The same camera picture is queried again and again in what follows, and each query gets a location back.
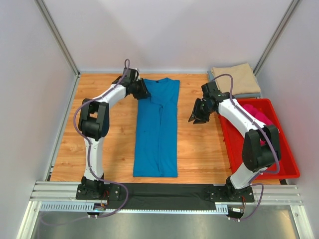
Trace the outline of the blue t-shirt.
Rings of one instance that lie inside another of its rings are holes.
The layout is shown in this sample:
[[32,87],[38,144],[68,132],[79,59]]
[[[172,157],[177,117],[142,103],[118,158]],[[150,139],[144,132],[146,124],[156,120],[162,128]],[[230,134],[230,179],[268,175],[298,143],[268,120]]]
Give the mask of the blue t-shirt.
[[175,178],[180,81],[145,80],[150,97],[138,101],[134,177]]

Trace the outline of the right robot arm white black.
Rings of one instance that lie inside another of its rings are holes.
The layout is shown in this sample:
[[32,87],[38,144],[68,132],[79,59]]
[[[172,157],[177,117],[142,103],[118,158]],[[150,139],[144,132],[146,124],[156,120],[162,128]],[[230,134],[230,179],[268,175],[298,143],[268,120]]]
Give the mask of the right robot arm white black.
[[226,179],[221,192],[230,199],[240,197],[251,189],[251,183],[268,168],[276,166],[277,174],[281,160],[279,130],[275,125],[266,125],[253,117],[229,93],[218,90],[215,82],[201,86],[202,98],[195,100],[189,122],[209,122],[210,115],[217,113],[226,118],[242,135],[242,163]]

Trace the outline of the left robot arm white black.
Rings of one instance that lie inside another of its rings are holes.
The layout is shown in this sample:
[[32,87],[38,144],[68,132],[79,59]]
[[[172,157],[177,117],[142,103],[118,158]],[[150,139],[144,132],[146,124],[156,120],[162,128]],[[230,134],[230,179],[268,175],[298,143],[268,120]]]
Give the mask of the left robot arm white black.
[[93,99],[85,98],[75,113],[80,114],[75,129],[84,138],[86,152],[85,172],[76,193],[78,200],[106,200],[108,187],[103,181],[102,154],[110,127],[110,108],[128,95],[137,100],[151,96],[136,68],[124,68],[106,91]]

